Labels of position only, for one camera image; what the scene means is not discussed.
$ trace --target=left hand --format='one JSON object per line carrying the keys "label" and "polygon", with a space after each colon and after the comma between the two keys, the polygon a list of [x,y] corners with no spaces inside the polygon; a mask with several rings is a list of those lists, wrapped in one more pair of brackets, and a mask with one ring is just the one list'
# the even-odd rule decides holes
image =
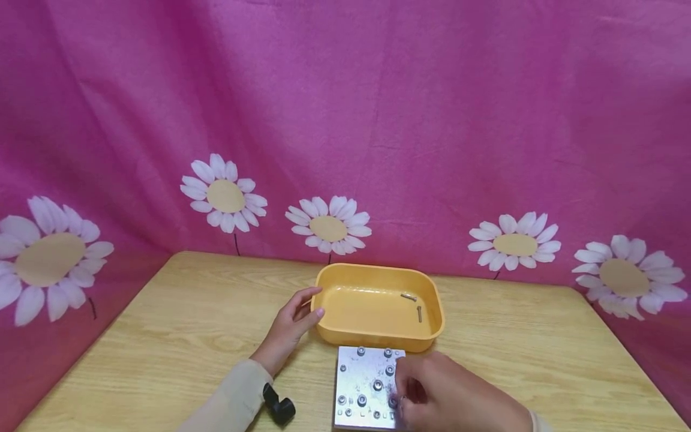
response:
{"label": "left hand", "polygon": [[282,369],[300,338],[324,316],[324,309],[310,312],[308,302],[321,288],[311,287],[296,292],[278,311],[264,341],[250,359],[257,361],[272,376]]}

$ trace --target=black object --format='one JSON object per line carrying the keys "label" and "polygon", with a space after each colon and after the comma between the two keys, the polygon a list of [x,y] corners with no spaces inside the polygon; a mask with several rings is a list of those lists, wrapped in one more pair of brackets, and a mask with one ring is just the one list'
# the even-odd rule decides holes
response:
{"label": "black object", "polygon": [[293,402],[287,397],[279,402],[278,394],[276,394],[274,388],[271,387],[271,384],[266,383],[264,385],[262,396],[264,397],[264,405],[266,405],[269,414],[271,414],[271,418],[274,419],[277,425],[285,426],[295,417],[295,405],[293,405]]}

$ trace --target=yellow flower center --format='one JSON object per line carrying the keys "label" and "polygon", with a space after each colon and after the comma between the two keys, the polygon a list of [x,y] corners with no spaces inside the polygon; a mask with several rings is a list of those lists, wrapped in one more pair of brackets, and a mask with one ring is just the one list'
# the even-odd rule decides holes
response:
{"label": "yellow flower center", "polygon": [[207,200],[214,209],[236,213],[245,208],[245,196],[238,185],[228,180],[216,180],[209,185]]}
{"label": "yellow flower center", "polygon": [[538,251],[536,239],[526,234],[502,234],[493,241],[494,248],[506,255],[531,256]]}
{"label": "yellow flower center", "polygon": [[317,237],[331,242],[343,240],[348,235],[346,224],[333,216],[319,216],[312,219],[310,229]]}
{"label": "yellow flower center", "polygon": [[650,290],[650,281],[635,264],[624,259],[609,259],[600,266],[600,279],[621,297],[640,297]]}
{"label": "yellow flower center", "polygon": [[28,285],[51,286],[79,263],[85,251],[84,241],[76,235],[51,234],[22,250],[15,261],[15,270]]}

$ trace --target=metal plate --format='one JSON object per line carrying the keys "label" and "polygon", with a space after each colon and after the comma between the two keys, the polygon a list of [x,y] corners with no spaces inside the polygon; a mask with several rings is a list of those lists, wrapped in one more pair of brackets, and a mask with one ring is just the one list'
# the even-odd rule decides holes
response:
{"label": "metal plate", "polygon": [[396,359],[402,350],[339,347],[334,396],[334,428],[367,431],[396,429]]}

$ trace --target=hand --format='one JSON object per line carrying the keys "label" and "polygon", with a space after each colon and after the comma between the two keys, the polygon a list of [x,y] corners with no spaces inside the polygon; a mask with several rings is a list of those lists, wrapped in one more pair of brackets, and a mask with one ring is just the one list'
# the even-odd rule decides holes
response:
{"label": "hand", "polygon": [[264,341],[250,356],[250,359],[262,365],[272,377],[282,369],[288,356],[298,346],[302,335],[324,316],[323,308],[310,313],[310,304],[307,303],[320,291],[321,288],[311,287],[296,292],[278,311]]}
{"label": "hand", "polygon": [[440,353],[398,359],[396,386],[401,418],[411,431],[533,430],[523,405]]}

